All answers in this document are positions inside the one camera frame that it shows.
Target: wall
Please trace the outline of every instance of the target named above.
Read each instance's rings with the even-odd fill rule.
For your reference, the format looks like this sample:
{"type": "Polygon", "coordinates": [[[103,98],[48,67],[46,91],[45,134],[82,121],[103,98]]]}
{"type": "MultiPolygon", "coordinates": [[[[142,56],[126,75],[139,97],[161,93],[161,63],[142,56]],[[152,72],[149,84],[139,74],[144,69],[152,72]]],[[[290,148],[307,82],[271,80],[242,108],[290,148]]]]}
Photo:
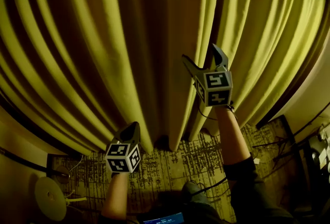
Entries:
{"type": "MultiPolygon", "coordinates": [[[[44,167],[46,151],[57,151],[22,127],[2,108],[0,147],[44,167]]],[[[38,178],[45,175],[0,154],[0,223],[26,223],[26,219],[37,212],[34,186],[38,178]]]]}
{"type": "MultiPolygon", "coordinates": [[[[311,73],[274,117],[285,115],[293,133],[311,120],[330,101],[330,42],[329,33],[325,48],[312,69],[311,73]]],[[[310,126],[296,136],[300,141],[317,129],[321,124],[330,122],[330,107],[328,107],[310,126]]]]}

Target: screen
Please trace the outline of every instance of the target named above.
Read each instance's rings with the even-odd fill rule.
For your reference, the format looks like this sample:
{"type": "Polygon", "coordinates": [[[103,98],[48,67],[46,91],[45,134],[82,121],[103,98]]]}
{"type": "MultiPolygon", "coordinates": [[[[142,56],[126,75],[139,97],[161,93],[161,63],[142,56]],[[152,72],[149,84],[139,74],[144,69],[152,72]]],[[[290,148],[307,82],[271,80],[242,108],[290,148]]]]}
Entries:
{"type": "Polygon", "coordinates": [[[184,223],[184,217],[182,213],[177,213],[168,217],[146,220],[143,223],[144,224],[165,224],[165,223],[180,224],[180,223],[184,223]]]}

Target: patterned carpet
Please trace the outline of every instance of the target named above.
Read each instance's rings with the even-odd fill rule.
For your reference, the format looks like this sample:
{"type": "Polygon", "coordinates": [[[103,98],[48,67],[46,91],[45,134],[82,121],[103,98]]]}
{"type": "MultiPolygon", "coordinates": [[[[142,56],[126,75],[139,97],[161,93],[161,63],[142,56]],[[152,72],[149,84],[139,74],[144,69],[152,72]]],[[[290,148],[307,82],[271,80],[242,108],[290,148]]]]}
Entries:
{"type": "MultiPolygon", "coordinates": [[[[253,157],[260,159],[256,167],[265,181],[269,195],[277,204],[287,207],[287,190],[295,182],[295,160],[290,157],[282,159],[273,169],[272,159],[278,154],[278,146],[252,148],[253,145],[278,141],[278,137],[286,138],[283,124],[276,119],[260,130],[246,125],[242,133],[253,157]]],[[[71,171],[70,182],[60,185],[65,195],[75,190],[70,198],[87,197],[87,201],[71,204],[76,212],[80,212],[79,218],[86,223],[97,223],[97,216],[105,200],[110,172],[103,156],[92,153],[84,157],[71,171]]],[[[54,169],[60,165],[70,169],[76,164],[77,161],[67,157],[53,158],[54,169]]],[[[187,180],[194,180],[205,187],[215,184],[225,177],[222,165],[220,137],[212,137],[203,132],[193,142],[181,141],[177,152],[155,149],[151,154],[142,153],[138,172],[129,177],[129,219],[134,220],[138,213],[148,211],[157,201],[160,192],[179,191],[187,180]]],[[[236,222],[227,182],[208,190],[206,195],[222,219],[236,222]]]]}

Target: white round object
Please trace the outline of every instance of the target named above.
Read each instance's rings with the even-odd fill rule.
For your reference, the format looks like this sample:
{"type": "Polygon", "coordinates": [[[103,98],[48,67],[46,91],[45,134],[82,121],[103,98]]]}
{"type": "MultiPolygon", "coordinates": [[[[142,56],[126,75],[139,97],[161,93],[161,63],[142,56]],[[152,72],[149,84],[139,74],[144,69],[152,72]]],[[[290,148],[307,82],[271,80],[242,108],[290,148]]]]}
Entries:
{"type": "Polygon", "coordinates": [[[61,221],[67,213],[64,194],[56,182],[48,177],[36,183],[35,197],[41,212],[51,220],[61,221]]]}

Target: yellow curtain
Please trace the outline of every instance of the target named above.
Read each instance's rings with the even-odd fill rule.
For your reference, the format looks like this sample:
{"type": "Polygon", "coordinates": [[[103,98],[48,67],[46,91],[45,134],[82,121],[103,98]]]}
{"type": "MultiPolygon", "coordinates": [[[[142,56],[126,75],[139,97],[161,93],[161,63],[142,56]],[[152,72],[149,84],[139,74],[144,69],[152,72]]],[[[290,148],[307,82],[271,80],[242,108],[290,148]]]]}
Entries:
{"type": "Polygon", "coordinates": [[[182,54],[202,67],[217,28],[237,115],[255,123],[300,67],[323,7],[324,0],[0,0],[0,93],[83,154],[104,150],[133,121],[146,151],[162,135],[176,150],[205,122],[182,54]]]}
{"type": "MultiPolygon", "coordinates": [[[[317,34],[325,0],[224,0],[217,45],[229,56],[240,125],[256,124],[302,65],[317,34]]],[[[210,108],[203,113],[215,117],[210,108]]],[[[216,122],[198,115],[190,139],[216,122]]]]}

